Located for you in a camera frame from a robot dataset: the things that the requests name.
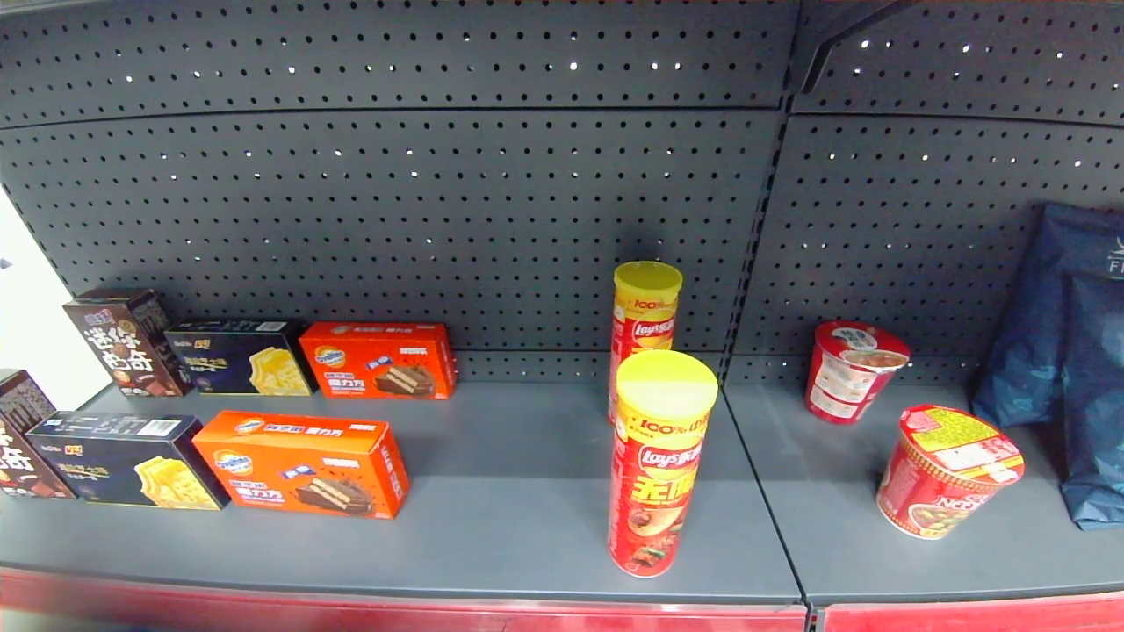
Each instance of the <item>red shelf edge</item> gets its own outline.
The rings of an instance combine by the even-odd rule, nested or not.
[[[823,632],[1124,632],[1124,592],[942,604],[824,608]]]
[[[183,631],[803,632],[806,608],[427,599],[142,584],[0,569],[0,606]]]

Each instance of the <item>lay's chip canister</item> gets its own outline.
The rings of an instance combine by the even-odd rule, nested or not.
[[[616,374],[609,556],[655,577],[674,561],[718,380],[678,351],[633,355]]]
[[[609,423],[616,410],[617,368],[633,353],[671,349],[683,276],[659,261],[632,261],[613,273],[613,341],[609,354]]]

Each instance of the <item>instant noodle cup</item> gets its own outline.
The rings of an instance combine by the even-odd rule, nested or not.
[[[620,363],[616,391],[609,556],[655,577],[676,558],[718,380],[690,355],[655,350]]]
[[[633,353],[671,349],[683,276],[659,261],[632,261],[613,273],[613,340],[609,345],[609,423],[616,410],[617,367]]]
[[[908,361],[909,347],[889,332],[853,320],[822,323],[804,403],[821,419],[853,424]]]
[[[876,500],[894,526],[915,538],[944,538],[1025,470],[1006,435],[963,410],[915,406],[900,425]]]

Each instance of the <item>yellow cheese wafer image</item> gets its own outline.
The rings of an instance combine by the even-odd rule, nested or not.
[[[157,507],[172,509],[218,509],[202,484],[183,461],[154,457],[136,466],[140,493]]]
[[[262,395],[308,396],[312,392],[305,383],[292,353],[271,346],[250,356],[253,372],[250,383]]]

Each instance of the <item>black snack box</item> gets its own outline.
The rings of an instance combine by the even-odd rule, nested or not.
[[[63,309],[123,394],[180,397],[191,389],[187,371],[164,340],[170,323],[155,290],[90,290]]]
[[[91,503],[220,509],[230,499],[191,443],[196,417],[61,413],[27,433]]]
[[[312,394],[312,377],[297,342],[298,320],[191,319],[164,332],[200,392]]]
[[[27,371],[0,369],[0,489],[13,498],[74,498],[24,439],[55,407]]]

